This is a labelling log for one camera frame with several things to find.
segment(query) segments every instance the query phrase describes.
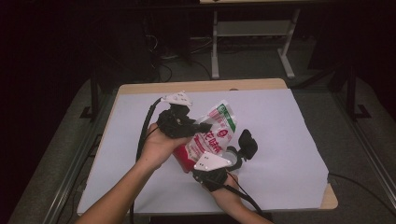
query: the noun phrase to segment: black device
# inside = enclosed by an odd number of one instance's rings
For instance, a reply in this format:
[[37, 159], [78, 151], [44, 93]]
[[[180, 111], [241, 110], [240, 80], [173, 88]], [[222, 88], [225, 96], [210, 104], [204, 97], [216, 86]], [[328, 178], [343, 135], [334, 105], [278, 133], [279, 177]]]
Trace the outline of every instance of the black device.
[[248, 129], [242, 131], [238, 144], [241, 147], [239, 151], [235, 147], [227, 147], [226, 150], [228, 153], [235, 155], [236, 163], [233, 166], [222, 167], [208, 172], [193, 169], [192, 176], [194, 179], [204, 184], [209, 191], [223, 188], [223, 184], [227, 179], [227, 172], [239, 169], [242, 166], [242, 159], [245, 161], [251, 160], [258, 149], [257, 142], [251, 137]]
[[170, 138], [191, 137], [196, 133], [210, 131], [211, 124], [204, 122], [195, 124], [195, 119], [187, 116], [189, 112], [186, 105], [171, 104], [170, 109], [164, 110], [158, 117], [159, 129]]

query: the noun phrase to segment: plastic bag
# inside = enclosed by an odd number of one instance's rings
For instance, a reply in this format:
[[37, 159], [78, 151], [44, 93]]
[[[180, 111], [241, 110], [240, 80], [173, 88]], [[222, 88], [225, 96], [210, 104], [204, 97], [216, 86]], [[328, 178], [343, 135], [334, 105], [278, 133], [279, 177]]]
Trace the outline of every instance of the plastic bag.
[[212, 124], [212, 128], [208, 133], [197, 133], [188, 144], [175, 149], [173, 154], [185, 173], [193, 169], [205, 151], [221, 155], [227, 149], [236, 128], [235, 116], [225, 100], [195, 122]]

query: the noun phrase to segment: floor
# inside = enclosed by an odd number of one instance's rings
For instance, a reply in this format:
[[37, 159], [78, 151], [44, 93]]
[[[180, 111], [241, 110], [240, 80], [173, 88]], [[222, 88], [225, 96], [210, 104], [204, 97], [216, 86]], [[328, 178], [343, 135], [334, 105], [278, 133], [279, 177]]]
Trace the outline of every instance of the floor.
[[[292, 87], [319, 72], [306, 69], [315, 46], [314, 39], [293, 40], [290, 45], [288, 56], [295, 79], [285, 77], [276, 52], [280, 46], [281, 39], [224, 39], [219, 55], [220, 79], [280, 77], [288, 87]], [[172, 52], [163, 57], [166, 59], [163, 59], [159, 69], [161, 78], [157, 81], [209, 80], [208, 49], [192, 54], [190, 63], [174, 58]], [[364, 105], [372, 117], [352, 122], [344, 109], [346, 91], [329, 92], [326, 85], [330, 78], [325, 77], [306, 89], [294, 90], [293, 94], [328, 166], [329, 182], [339, 205], [332, 211], [274, 212], [274, 222], [394, 223], [395, 205], [370, 162], [368, 149], [374, 149], [391, 179], [396, 179], [396, 123], [376, 100], [370, 86], [359, 79], [357, 104]], [[9, 223], [72, 223], [78, 218], [79, 198], [116, 92], [100, 95], [101, 112], [94, 122], [90, 122], [79, 117], [91, 102], [90, 83], [81, 87]], [[89, 156], [78, 158], [77, 155], [83, 155], [81, 151], [88, 152], [90, 148]], [[155, 223], [161, 221], [194, 223], [191, 218], [160, 219]]]

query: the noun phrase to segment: white tabletop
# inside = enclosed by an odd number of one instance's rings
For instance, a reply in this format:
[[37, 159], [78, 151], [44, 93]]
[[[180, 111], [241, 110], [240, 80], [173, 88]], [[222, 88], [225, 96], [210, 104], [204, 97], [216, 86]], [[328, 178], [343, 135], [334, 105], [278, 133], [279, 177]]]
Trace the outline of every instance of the white tabletop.
[[[138, 137], [149, 106], [168, 93], [119, 94], [78, 206], [84, 213], [132, 167]], [[197, 119], [220, 100], [237, 118], [231, 142], [249, 129], [259, 150], [239, 170], [242, 187], [263, 210], [319, 208], [328, 170], [318, 154], [290, 90], [188, 92], [190, 118]], [[157, 106], [152, 122], [169, 108]], [[213, 199], [182, 172], [171, 157], [149, 180], [135, 201], [138, 214], [200, 214], [220, 212]]]

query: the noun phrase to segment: metal frame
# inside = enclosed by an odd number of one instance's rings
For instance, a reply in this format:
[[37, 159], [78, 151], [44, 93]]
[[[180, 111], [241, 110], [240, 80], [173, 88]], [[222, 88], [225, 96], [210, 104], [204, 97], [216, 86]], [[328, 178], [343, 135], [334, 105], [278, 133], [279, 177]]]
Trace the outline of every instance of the metal frame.
[[282, 49], [278, 49], [278, 55], [285, 69], [286, 76], [295, 78], [287, 57], [294, 29], [300, 14], [300, 9], [296, 8], [291, 20], [285, 21], [219, 21], [218, 12], [214, 11], [213, 16], [213, 47], [212, 47], [212, 79], [219, 79], [218, 62], [218, 36], [242, 36], [242, 35], [283, 35], [286, 42]]

